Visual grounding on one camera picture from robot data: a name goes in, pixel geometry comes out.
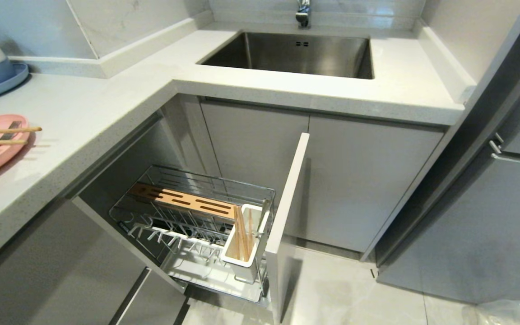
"wire rack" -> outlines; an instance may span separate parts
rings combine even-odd
[[[159,165],[148,168],[138,183],[237,205],[262,206],[266,200],[273,202],[275,195],[273,189],[266,187]],[[268,224],[271,225],[273,205],[268,209]],[[218,257],[232,229],[230,219],[129,193],[118,200],[109,214],[160,264],[169,253],[177,253],[186,244],[190,251],[196,251],[208,260]]]

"kitchen sink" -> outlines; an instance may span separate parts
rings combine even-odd
[[[242,32],[200,64],[372,79],[369,40]]]

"countertop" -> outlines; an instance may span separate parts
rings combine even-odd
[[[197,65],[237,32],[370,37],[375,79]],[[111,79],[31,74],[0,96],[0,114],[25,115],[42,132],[0,169],[0,248],[109,148],[177,93],[334,114],[453,125],[453,103],[411,32],[213,23]]]

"open cabinet door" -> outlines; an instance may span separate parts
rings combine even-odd
[[[287,235],[287,228],[299,226],[305,169],[305,153],[309,139],[308,133],[302,133],[290,173],[282,192],[280,205],[272,225],[270,237],[266,243],[266,264],[270,281],[270,300],[274,325],[281,323],[291,277],[295,276],[293,246],[295,237]]]

